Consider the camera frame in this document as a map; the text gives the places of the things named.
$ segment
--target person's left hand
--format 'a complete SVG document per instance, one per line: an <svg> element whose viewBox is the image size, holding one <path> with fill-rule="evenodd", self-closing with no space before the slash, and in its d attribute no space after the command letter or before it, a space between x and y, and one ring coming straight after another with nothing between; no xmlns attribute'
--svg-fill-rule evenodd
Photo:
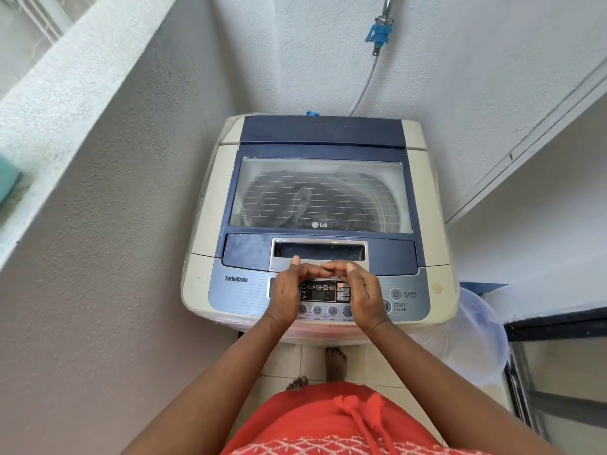
<svg viewBox="0 0 607 455"><path fill-rule="evenodd" d="M329 270L310 263L300 264L296 255L288 269L276 275L266 315L285 330L297 319L299 313L299 284L305 279L330 278Z"/></svg>

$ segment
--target washing machine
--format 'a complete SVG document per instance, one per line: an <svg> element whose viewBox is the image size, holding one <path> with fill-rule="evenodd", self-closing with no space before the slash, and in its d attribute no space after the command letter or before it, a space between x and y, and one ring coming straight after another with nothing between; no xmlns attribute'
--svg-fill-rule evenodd
<svg viewBox="0 0 607 455"><path fill-rule="evenodd" d="M245 331L294 255L357 262L377 275L390 319L448 321L458 306L438 187L421 125L338 116L232 118L212 155L181 295L202 317ZM285 342L367 341L350 288L306 280Z"/></svg>

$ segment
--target button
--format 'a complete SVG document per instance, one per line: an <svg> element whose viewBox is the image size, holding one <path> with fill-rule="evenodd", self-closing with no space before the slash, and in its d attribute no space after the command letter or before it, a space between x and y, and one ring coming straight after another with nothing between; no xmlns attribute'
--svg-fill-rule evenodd
<svg viewBox="0 0 607 455"><path fill-rule="evenodd" d="M402 297L402 292L400 289L392 289L390 291L390 296L392 297L392 300L400 300Z"/></svg>

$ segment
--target plastic tub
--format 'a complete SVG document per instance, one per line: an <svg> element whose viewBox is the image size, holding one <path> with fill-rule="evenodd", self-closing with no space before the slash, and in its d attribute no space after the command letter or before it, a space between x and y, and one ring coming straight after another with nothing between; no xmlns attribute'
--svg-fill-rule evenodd
<svg viewBox="0 0 607 455"><path fill-rule="evenodd" d="M416 342L469 382L495 382L508 361L506 331L485 301L459 290L459 308L451 321L407 332Z"/></svg>

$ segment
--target red drawstring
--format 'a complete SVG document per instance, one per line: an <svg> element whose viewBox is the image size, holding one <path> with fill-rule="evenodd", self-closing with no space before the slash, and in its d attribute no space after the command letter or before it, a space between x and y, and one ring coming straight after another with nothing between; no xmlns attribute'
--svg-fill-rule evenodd
<svg viewBox="0 0 607 455"><path fill-rule="evenodd" d="M352 419L356 423L358 429L365 437L365 440L369 444L369 449L372 455L380 455L377 441L371 435L369 428L379 437L381 437L385 443L388 453L390 455L398 455L392 438L388 435L388 432L383 427L382 422L382 409L383 400L381 394L375 392L368 399L366 405L362 408L362 415L359 413L359 400L357 396L338 396L333 399L333 402L339 407L340 410L344 411L348 415L352 416Z"/></svg>

